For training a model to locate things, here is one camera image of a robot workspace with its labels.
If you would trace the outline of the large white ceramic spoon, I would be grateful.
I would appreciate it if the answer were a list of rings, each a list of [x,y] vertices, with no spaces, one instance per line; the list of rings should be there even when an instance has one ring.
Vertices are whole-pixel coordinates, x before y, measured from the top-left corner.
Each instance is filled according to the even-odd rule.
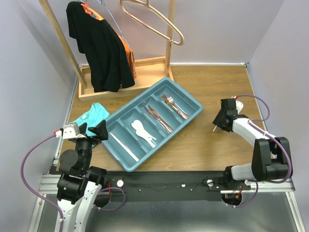
[[[131,126],[135,129],[135,130],[145,130],[142,122],[140,120],[134,120],[131,123]]]

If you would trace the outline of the silver fork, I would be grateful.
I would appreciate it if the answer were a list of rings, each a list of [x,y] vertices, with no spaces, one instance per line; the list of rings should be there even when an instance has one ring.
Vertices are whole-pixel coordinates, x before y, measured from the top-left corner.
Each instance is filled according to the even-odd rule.
[[[167,97],[168,105],[182,118],[182,119],[188,119],[189,115],[184,112],[174,101],[174,99],[169,96]]]

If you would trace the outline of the small white spoon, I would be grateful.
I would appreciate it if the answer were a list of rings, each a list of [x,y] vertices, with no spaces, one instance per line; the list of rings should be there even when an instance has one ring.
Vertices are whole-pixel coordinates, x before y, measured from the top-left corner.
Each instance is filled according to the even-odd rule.
[[[153,140],[147,140],[147,142],[152,148],[156,147],[156,143]]]

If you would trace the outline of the silver knife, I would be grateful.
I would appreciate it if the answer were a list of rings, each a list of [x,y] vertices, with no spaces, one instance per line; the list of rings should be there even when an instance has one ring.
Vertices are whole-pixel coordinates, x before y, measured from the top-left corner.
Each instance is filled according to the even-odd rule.
[[[145,112],[150,116],[152,117],[154,120],[156,120],[163,128],[164,130],[170,134],[172,131],[170,129],[167,128],[167,126],[160,120],[158,119],[156,116],[153,115],[153,113],[151,113],[145,106],[143,107]]]

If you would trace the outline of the copper knife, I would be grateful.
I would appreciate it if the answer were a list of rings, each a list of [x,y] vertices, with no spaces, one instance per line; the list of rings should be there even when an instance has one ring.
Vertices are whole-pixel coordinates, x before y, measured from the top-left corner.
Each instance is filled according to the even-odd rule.
[[[163,117],[155,111],[150,105],[148,105],[150,113],[158,120],[158,122],[166,129],[168,133],[173,132],[173,128],[163,119]]]

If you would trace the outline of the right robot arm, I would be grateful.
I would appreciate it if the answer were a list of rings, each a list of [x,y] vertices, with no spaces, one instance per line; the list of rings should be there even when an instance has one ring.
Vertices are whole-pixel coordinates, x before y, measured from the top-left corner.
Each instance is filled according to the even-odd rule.
[[[241,136],[253,147],[250,163],[225,168],[223,186],[234,189],[245,180],[285,182],[293,175],[288,139],[277,137],[255,125],[252,119],[240,113],[242,107],[243,103],[237,97],[221,99],[221,109],[213,121],[216,127]]]

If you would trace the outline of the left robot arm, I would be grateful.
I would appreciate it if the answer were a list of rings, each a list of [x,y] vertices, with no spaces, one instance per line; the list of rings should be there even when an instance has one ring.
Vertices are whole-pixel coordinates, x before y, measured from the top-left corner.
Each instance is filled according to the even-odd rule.
[[[93,147],[108,139],[106,121],[95,127],[69,123],[54,134],[75,143],[74,149],[65,150],[59,158],[55,230],[83,232],[98,192],[107,185],[107,171],[90,165]]]

